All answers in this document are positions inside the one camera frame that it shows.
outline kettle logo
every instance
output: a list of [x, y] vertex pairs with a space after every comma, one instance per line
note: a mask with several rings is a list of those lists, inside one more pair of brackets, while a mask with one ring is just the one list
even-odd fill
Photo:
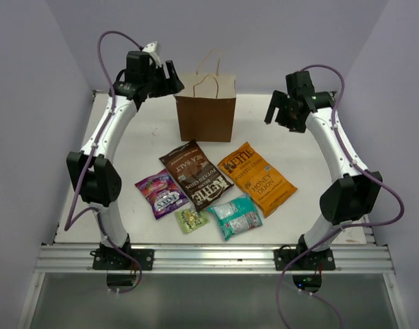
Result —
[[228, 173], [232, 173], [237, 166], [241, 165], [243, 162], [247, 161], [251, 156], [254, 155], [254, 151], [251, 149], [245, 149], [244, 151], [238, 152], [232, 160], [223, 163], [223, 168], [228, 171]]

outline glass panel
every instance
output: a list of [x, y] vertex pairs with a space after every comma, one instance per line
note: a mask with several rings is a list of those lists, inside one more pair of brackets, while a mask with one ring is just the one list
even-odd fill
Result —
[[[300, 294], [291, 277], [281, 290], [293, 328], [339, 328], [333, 310]], [[397, 328], [382, 275], [323, 275], [318, 294], [346, 328]], [[281, 328], [275, 275], [146, 273], [131, 293], [106, 290], [98, 273], [47, 274], [32, 328]]]

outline white table surface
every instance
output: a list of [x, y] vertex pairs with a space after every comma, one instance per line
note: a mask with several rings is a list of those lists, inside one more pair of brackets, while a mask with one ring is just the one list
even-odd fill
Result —
[[[106, 101], [106, 94], [97, 94], [85, 140], [97, 126]], [[298, 191], [277, 211], [266, 219], [262, 217], [262, 227], [243, 232], [227, 242], [211, 215], [209, 224], [190, 234], [181, 231], [173, 213], [155, 220], [151, 206], [134, 186], [143, 178], [161, 171], [164, 167], [158, 158], [183, 144], [179, 137], [175, 99], [169, 96], [148, 99], [143, 103], [127, 127], [114, 159], [114, 166], [123, 181], [118, 205], [132, 243], [297, 243], [300, 235], [308, 231], [318, 218], [319, 197], [329, 187], [331, 179], [319, 146], [309, 132], [289, 133], [276, 123], [264, 123], [269, 101], [270, 95], [238, 95], [232, 141], [199, 143], [209, 160], [217, 165], [227, 154], [248, 141], [256, 152], [298, 187]], [[70, 188], [55, 242], [98, 243], [99, 229], [92, 213], [85, 214], [68, 232], [64, 232], [64, 221], [73, 193]], [[235, 186], [214, 204], [228, 202], [241, 194], [241, 190]], [[79, 198], [76, 211], [84, 207], [86, 204]], [[362, 228], [351, 228], [341, 233], [334, 243], [364, 244], [366, 238]]]

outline paper bag handle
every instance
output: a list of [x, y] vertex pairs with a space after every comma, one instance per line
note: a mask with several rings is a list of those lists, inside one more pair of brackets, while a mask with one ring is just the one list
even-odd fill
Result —
[[198, 67], [197, 67], [197, 70], [196, 70], [196, 75], [198, 75], [199, 74], [199, 69], [201, 68], [201, 66], [202, 66], [202, 64], [204, 63], [204, 61], [206, 61], [208, 58], [209, 58], [209, 56], [213, 53], [213, 52], [215, 52], [215, 51], [217, 51], [217, 57], [218, 57], [218, 60], [217, 60], [217, 69], [216, 69], [216, 75], [218, 75], [218, 68], [219, 68], [219, 66], [220, 66], [220, 49], [212, 49], [212, 50], [210, 50], [209, 51], [209, 53], [207, 53], [207, 55], [202, 59], [202, 61], [199, 63], [199, 65], [198, 65]]
[[212, 77], [213, 79], [214, 79], [214, 81], [216, 82], [216, 85], [217, 85], [217, 90], [216, 90], [216, 99], [217, 99], [217, 97], [218, 97], [218, 82], [217, 82], [217, 79], [212, 75], [212, 74], [207, 74], [203, 79], [202, 79], [202, 81], [200, 81], [200, 82], [198, 82], [197, 84], [195, 84], [194, 86], [193, 86], [193, 98], [195, 98], [196, 97], [196, 87], [199, 85], [199, 84], [201, 84], [202, 82], [204, 82], [205, 81], [205, 79], [207, 78], [207, 77]]

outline brown chip bag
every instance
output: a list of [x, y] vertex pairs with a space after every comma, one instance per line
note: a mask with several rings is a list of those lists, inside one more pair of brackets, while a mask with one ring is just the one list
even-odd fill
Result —
[[248, 142], [218, 164], [240, 189], [248, 193], [267, 217], [297, 188], [268, 164]]
[[193, 201], [196, 211], [208, 207], [233, 186], [208, 160], [196, 141], [179, 146], [160, 160]]

